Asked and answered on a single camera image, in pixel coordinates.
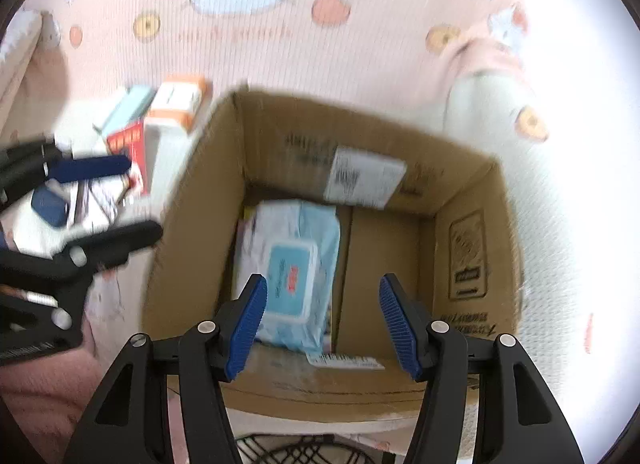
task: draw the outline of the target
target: red packet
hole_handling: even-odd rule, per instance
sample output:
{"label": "red packet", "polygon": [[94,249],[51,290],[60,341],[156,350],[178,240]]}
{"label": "red packet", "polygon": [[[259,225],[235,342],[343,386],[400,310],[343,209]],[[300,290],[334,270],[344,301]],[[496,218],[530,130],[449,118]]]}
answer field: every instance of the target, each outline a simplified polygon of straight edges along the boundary
{"label": "red packet", "polygon": [[129,190],[133,197],[148,194],[146,183],[145,130],[142,121],[107,137],[107,147],[114,155],[126,155],[131,160]]}

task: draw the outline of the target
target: silver screw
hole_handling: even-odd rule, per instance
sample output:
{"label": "silver screw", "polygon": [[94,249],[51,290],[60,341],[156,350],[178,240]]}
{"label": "silver screw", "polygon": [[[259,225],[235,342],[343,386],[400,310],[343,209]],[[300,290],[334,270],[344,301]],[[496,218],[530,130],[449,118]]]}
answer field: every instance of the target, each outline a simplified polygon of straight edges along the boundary
{"label": "silver screw", "polygon": [[202,334],[210,334],[216,329],[216,324],[212,321],[203,321],[198,325],[198,332]]}
{"label": "silver screw", "polygon": [[449,325],[447,325],[444,321],[434,321],[431,324],[431,328],[437,333],[444,334],[445,332],[449,332]]}
{"label": "silver screw", "polygon": [[53,325],[61,330],[69,330],[73,324],[73,320],[69,313],[61,308],[53,309],[51,312],[51,321]]}
{"label": "silver screw", "polygon": [[514,347],[516,346],[516,338],[514,338],[510,334],[503,334],[500,336],[500,343],[502,343],[505,347]]}
{"label": "silver screw", "polygon": [[129,343],[131,343],[136,348],[141,347],[146,343],[146,336],[144,334],[135,334],[131,336]]}
{"label": "silver screw", "polygon": [[86,265],[86,254],[82,250],[82,247],[72,247],[69,250],[69,256],[71,261],[76,264],[76,267],[84,267]]}

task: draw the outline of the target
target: barcode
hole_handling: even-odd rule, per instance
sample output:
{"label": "barcode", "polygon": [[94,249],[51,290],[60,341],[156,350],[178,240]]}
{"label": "barcode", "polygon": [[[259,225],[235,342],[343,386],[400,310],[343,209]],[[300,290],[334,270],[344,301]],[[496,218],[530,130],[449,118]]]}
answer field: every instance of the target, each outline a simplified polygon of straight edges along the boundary
{"label": "barcode", "polygon": [[384,370],[374,358],[340,356],[337,354],[306,355],[309,364],[319,368],[341,368],[343,370]]}
{"label": "barcode", "polygon": [[342,186],[344,188],[344,192],[351,195],[358,183],[359,177],[360,171],[348,169],[346,167],[339,167],[335,171],[334,183],[338,186]]}

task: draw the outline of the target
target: orange and white box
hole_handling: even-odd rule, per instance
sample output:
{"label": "orange and white box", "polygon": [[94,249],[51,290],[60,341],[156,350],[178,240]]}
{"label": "orange and white box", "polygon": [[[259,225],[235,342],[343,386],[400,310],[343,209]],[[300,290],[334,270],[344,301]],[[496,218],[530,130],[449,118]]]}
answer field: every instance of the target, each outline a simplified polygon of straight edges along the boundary
{"label": "orange and white box", "polygon": [[172,76],[156,92],[145,116],[146,124],[181,127],[189,132],[207,90],[202,76]]}

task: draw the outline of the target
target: open cardboard box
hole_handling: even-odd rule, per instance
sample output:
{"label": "open cardboard box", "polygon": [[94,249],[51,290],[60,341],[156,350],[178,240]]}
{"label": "open cardboard box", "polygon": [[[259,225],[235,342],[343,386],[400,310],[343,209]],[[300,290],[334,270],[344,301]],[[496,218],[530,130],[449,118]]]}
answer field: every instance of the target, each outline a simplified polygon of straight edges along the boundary
{"label": "open cardboard box", "polygon": [[494,158],[376,116],[242,90],[215,109],[176,190],[144,331],[166,338],[210,318],[229,298],[230,250],[244,204],[260,194],[255,185],[323,201],[341,146],[407,166],[384,210],[337,206],[335,351],[373,356],[385,369],[316,368],[304,354],[255,343],[244,372],[223,388],[228,408],[318,422],[417,415],[424,384],[399,367],[378,305],[387,272],[463,333],[495,338],[516,329],[518,249]]}

